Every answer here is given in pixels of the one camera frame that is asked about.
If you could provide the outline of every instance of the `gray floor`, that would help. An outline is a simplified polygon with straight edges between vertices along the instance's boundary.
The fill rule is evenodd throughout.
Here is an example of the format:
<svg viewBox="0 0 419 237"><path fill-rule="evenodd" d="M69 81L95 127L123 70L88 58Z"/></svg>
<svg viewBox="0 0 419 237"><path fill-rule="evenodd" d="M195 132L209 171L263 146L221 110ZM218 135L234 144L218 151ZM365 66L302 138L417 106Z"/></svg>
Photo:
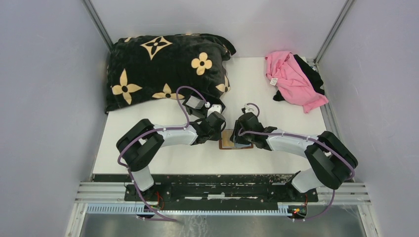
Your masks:
<svg viewBox="0 0 419 237"><path fill-rule="evenodd" d="M324 207L310 206L309 216ZM83 237L365 237L355 206L334 206L318 219L293 223L280 216L171 216L177 223L131 215L87 214Z"/></svg>

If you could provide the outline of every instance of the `black cloth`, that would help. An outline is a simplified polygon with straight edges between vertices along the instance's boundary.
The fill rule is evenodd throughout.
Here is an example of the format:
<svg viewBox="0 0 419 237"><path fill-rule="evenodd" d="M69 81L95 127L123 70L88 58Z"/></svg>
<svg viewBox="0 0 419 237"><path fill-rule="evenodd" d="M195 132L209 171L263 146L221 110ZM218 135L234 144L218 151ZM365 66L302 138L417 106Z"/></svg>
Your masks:
<svg viewBox="0 0 419 237"><path fill-rule="evenodd" d="M298 54L294 55L294 59L297 61L298 65L300 66L302 72L306 75L308 80L310 81L311 85L313 86L314 91L316 91L319 94L324 95L325 91L321 89L320 87L323 85L322 78L320 77L320 74L313 70L310 65L308 65L302 58L298 56ZM275 101L283 101L285 100L283 96L281 95L280 91L278 90L276 92L276 95L274 95L273 100Z"/></svg>
<svg viewBox="0 0 419 237"><path fill-rule="evenodd" d="M109 58L105 111L176 99L182 85L219 98L230 90L222 62L235 52L228 40L210 34L119 39ZM191 92L181 89L179 98Z"/></svg>

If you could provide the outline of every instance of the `white table surface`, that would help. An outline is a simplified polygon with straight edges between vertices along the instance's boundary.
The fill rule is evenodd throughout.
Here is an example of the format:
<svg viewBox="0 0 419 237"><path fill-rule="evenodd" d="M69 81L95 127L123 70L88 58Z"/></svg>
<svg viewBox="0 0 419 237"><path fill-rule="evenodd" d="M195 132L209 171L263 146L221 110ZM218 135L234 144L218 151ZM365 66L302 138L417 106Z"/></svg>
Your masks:
<svg viewBox="0 0 419 237"><path fill-rule="evenodd" d="M276 88L265 78L264 58L232 58L225 62L231 90L221 99L226 129L233 129L245 103L259 105L259 121L288 132L315 135L326 130L320 108L305 114L303 108L286 101L272 100ZM178 125L186 119L177 102L171 99L149 101L110 112L106 122L93 174L126 174L117 164L116 142L141 119L153 124ZM295 173L310 167L305 158L258 148L220 150L218 142L161 148L149 164L153 174L273 174Z"/></svg>

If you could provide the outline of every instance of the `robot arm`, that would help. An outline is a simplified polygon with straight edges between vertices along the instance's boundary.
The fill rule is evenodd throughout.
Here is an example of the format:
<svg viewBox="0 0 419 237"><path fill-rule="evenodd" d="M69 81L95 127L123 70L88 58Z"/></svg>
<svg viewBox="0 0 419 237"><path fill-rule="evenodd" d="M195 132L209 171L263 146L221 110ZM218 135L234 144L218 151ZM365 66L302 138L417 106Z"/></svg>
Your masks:
<svg viewBox="0 0 419 237"><path fill-rule="evenodd" d="M268 133L272 135L258 135L240 132L251 131ZM350 176L350 169L335 155L327 155L328 152L314 140L325 143L340 156L342 156L353 168L358 165L357 159L331 132L325 131L321 135L308 137L295 134L296 136L284 136L284 131L276 127L263 127L253 113L245 113L236 121L233 142L240 144L253 143L260 149L269 151L284 151L307 158L312 168L296 173L287 185L290 187L289 195L292 197L298 193L305 193L310 189L319 186L326 186L331 189L338 189L341 184Z"/></svg>
<svg viewBox="0 0 419 237"><path fill-rule="evenodd" d="M148 119L142 119L117 142L117 149L122 153L138 136L149 133L142 138L145 142L135 142L123 155L138 187L145 191L154 184L148 164L161 147L218 141L224 123L225 118L219 112L212 112L205 119L191 122L186 128L172 126L165 129L164 126L152 124Z"/></svg>

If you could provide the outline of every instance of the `metal corner post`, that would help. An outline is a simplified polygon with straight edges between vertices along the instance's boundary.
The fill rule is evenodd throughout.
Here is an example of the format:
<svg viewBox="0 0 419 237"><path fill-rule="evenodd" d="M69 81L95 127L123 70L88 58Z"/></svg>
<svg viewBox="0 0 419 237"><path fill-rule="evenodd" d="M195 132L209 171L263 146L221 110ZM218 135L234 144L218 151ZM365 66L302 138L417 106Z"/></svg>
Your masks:
<svg viewBox="0 0 419 237"><path fill-rule="evenodd" d="M112 48L112 40L109 36L108 32L105 29L105 26L102 23L102 20L100 20L99 15L97 14L96 9L93 6L93 3L91 0L82 0L84 6L86 7L87 12L89 13L90 17L92 18L97 30L99 31L100 35L103 38L103 41L105 41L106 46L108 46L109 50Z"/></svg>
<svg viewBox="0 0 419 237"><path fill-rule="evenodd" d="M320 47L319 52L317 53L316 57L314 58L314 62L318 64L322 59L323 55L325 54L326 49L329 47L330 43L332 42L333 38L336 35L336 32L339 30L343 20L345 19L346 15L348 14L349 10L353 6L356 0L346 0L345 5L343 5L342 10L340 11L337 19L333 23L332 28L329 31L325 41L323 42L322 46Z"/></svg>

